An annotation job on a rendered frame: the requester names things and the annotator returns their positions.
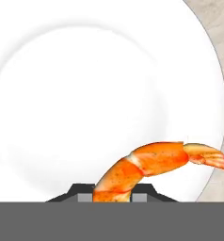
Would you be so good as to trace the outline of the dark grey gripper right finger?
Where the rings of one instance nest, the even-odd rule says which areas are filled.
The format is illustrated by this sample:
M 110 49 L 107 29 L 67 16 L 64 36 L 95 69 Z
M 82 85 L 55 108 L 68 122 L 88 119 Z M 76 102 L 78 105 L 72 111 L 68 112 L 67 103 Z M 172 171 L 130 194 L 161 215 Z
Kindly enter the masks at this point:
M 131 193 L 130 202 L 175 202 L 174 199 L 158 193 L 151 184 L 138 184 Z

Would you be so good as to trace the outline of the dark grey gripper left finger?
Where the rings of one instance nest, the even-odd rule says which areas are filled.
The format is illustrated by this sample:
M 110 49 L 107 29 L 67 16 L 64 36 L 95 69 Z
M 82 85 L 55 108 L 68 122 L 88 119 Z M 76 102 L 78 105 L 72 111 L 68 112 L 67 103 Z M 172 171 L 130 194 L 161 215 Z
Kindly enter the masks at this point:
M 49 200 L 49 202 L 92 202 L 95 184 L 73 184 L 69 191 Z

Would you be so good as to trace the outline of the orange cooked shrimp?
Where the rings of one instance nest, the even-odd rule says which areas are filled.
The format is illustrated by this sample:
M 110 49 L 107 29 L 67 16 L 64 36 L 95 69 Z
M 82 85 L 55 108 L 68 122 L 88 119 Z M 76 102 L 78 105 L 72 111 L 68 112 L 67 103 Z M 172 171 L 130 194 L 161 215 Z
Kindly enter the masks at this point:
M 129 202 L 144 178 L 178 169 L 188 162 L 224 169 L 224 153 L 200 143 L 154 142 L 117 161 L 95 185 L 93 202 Z

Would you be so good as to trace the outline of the white round plate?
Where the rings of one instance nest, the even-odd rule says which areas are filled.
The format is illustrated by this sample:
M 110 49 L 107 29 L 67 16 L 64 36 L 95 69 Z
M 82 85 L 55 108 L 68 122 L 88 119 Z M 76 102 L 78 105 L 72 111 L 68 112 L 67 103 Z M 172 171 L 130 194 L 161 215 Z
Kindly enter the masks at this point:
M 147 143 L 223 138 L 223 74 L 184 0 L 0 0 L 0 201 L 94 184 Z

